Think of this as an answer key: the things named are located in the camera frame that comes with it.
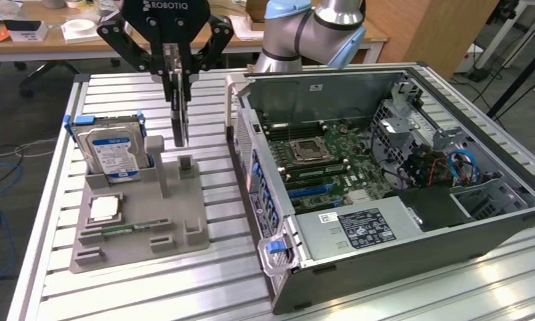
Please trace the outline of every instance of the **red cable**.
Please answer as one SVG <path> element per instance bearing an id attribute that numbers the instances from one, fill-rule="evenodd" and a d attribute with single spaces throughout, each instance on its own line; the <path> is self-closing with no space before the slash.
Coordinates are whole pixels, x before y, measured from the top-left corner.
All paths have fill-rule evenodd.
<path id="1" fill-rule="evenodd" d="M 442 161 L 442 160 L 443 160 L 443 158 L 437 158 L 434 160 L 434 163 L 431 164 L 429 186 L 431 185 L 431 179 L 433 179 L 433 175 L 434 175 L 434 168 L 437 167 L 438 161 Z"/>

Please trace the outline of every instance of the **barcode sticker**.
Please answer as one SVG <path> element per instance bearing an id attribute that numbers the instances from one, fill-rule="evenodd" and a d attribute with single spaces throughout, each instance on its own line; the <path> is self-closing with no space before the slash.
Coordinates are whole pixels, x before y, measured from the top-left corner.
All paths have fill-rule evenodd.
<path id="1" fill-rule="evenodd" d="M 338 220 L 338 213 L 331 212 L 331 213 L 319 214 L 319 220 L 322 220 L 322 223 L 334 222 Z"/>

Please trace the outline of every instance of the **power supply label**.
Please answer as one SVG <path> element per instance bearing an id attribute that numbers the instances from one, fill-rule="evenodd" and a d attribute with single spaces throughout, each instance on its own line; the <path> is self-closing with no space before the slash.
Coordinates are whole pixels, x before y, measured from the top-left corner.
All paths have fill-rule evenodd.
<path id="1" fill-rule="evenodd" d="M 378 209 L 339 215 L 339 222 L 355 249 L 397 239 Z"/>
<path id="2" fill-rule="evenodd" d="M 130 147 L 131 139 L 128 137 L 94 141 L 99 162 L 106 174 L 112 177 L 128 177 L 139 171 L 135 155 L 128 152 Z"/>

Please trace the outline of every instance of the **blue hard drive label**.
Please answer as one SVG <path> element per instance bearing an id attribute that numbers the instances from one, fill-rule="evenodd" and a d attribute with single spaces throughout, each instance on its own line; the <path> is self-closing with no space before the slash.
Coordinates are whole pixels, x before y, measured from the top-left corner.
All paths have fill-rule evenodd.
<path id="1" fill-rule="evenodd" d="M 120 144 L 120 143 L 126 143 L 130 141 L 131 141 L 131 139 L 128 139 L 128 137 L 98 139 L 94 141 L 94 145 L 100 146 L 100 145 Z"/>
<path id="2" fill-rule="evenodd" d="M 116 137 L 94 141 L 94 150 L 106 174 L 114 178 L 131 177 L 139 172 L 135 155 L 130 153 L 131 139 Z"/>

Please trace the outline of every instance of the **cpu socket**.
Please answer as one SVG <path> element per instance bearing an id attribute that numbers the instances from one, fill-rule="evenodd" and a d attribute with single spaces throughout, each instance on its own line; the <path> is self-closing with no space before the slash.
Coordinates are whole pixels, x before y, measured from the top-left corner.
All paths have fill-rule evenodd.
<path id="1" fill-rule="evenodd" d="M 321 137 L 294 140 L 290 142 L 290 146 L 294 150 L 297 163 L 314 163 L 333 159 Z"/>

